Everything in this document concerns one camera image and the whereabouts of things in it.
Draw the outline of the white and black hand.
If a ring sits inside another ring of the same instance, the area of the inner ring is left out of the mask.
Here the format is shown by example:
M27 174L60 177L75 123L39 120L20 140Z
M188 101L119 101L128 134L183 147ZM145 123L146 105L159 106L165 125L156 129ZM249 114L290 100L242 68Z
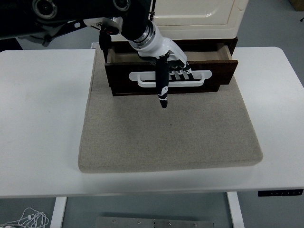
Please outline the white and black hand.
M168 105L169 72L180 74L184 80L186 73L189 80L193 80L187 57L180 47L169 38L164 38L156 28L147 31L137 40L130 42L141 59L155 65L156 92L162 108Z

